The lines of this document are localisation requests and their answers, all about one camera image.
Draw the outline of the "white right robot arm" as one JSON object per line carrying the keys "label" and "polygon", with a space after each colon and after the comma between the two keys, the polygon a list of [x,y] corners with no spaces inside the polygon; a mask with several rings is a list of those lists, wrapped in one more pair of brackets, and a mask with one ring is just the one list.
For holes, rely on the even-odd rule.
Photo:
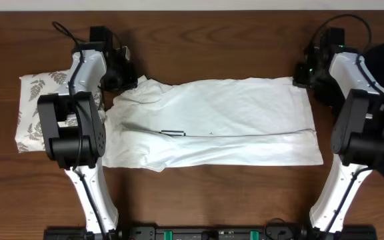
{"label": "white right robot arm", "polygon": [[384,177],[384,79],[358,50],[341,43],[310,44],[297,64],[293,84],[311,89],[332,107],[332,167],[309,213],[308,239],[376,239],[372,227],[344,226],[360,185],[373,171]]}

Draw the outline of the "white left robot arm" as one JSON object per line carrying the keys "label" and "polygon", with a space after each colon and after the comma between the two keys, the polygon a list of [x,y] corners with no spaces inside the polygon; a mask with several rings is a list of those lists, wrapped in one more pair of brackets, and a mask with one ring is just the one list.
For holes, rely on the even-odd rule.
{"label": "white left robot arm", "polygon": [[94,94],[101,83],[114,81],[134,88],[137,78],[127,47],[112,53],[76,50],[66,80],[38,98],[37,108],[45,151],[74,184],[86,225],[48,227],[44,239],[118,239],[118,211],[105,182],[102,156],[106,132]]}

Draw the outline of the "white printed t-shirt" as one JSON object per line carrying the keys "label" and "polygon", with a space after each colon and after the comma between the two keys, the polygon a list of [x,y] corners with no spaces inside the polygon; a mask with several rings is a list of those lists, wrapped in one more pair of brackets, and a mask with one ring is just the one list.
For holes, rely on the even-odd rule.
{"label": "white printed t-shirt", "polygon": [[106,167],[321,165],[307,92],[291,78],[166,85],[140,77],[106,113]]}

